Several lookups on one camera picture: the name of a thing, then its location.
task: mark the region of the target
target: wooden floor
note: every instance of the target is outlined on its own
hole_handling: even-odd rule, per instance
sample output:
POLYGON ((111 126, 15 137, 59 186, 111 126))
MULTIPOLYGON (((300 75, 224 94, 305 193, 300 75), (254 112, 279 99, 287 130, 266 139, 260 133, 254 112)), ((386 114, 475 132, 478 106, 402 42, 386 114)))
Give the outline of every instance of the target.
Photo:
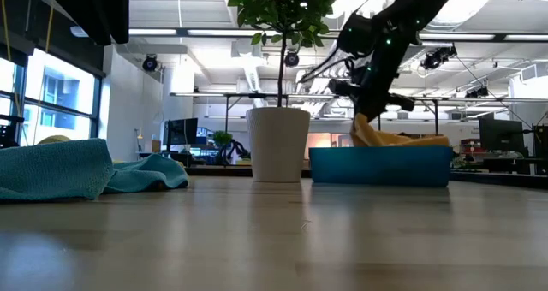
POLYGON ((253 184, 0 205, 0 290, 548 290, 548 193, 253 184))

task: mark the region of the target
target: black robotic arm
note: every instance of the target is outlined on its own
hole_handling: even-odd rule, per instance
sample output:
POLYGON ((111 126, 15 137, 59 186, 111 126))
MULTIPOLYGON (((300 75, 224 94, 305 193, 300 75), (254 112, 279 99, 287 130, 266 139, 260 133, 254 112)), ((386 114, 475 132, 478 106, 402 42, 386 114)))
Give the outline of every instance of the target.
POLYGON ((414 100, 390 94, 390 86, 398 77, 397 70, 409 45, 420 45, 419 31, 448 1, 396 0, 372 19, 354 12, 342 28, 337 47, 352 54, 354 59, 371 54, 372 59, 359 68, 354 68, 353 60, 348 60, 351 82, 330 80, 330 90, 349 96, 354 102, 354 111, 367 116, 369 122, 385 112, 387 104, 413 110, 414 100))

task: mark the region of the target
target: white plant pot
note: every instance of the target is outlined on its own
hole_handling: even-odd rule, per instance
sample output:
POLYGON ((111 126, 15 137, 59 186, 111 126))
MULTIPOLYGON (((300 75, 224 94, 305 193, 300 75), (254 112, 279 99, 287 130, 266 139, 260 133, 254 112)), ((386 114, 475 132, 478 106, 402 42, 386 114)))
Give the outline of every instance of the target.
POLYGON ((293 183, 301 180, 310 114, 295 108, 247 111, 253 179, 293 183))

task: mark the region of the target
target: blue bin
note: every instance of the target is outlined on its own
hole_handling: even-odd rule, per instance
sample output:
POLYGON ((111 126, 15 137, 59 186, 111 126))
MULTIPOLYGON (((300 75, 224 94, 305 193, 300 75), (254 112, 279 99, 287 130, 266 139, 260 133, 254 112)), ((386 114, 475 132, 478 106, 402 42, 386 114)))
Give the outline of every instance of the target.
POLYGON ((447 187, 453 150, 447 146, 310 148, 316 183, 447 187))

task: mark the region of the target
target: blue towel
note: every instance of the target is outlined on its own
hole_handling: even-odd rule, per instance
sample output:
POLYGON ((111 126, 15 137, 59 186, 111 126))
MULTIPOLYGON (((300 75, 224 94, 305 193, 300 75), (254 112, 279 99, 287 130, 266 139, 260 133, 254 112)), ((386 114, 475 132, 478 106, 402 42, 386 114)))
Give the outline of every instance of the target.
POLYGON ((0 200, 96 199, 136 193, 163 183, 186 187, 179 163, 159 155, 112 164, 104 140, 82 140, 0 150, 0 200))

